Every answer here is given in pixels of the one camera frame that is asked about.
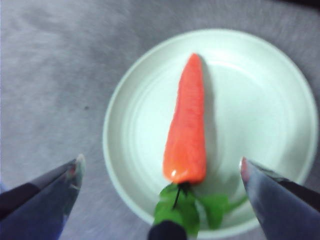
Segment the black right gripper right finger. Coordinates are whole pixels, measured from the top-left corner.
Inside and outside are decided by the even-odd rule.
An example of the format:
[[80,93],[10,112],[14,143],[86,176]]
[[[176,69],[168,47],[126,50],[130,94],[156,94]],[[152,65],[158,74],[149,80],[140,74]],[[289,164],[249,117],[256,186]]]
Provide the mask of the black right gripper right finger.
[[243,157],[242,182],[268,240],[318,240],[320,194]]

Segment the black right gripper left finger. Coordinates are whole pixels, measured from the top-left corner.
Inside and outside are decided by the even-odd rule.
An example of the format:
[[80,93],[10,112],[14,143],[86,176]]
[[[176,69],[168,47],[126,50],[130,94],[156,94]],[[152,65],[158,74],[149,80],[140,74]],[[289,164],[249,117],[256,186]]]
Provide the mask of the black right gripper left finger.
[[0,191],[2,240],[58,240],[81,190],[85,157]]

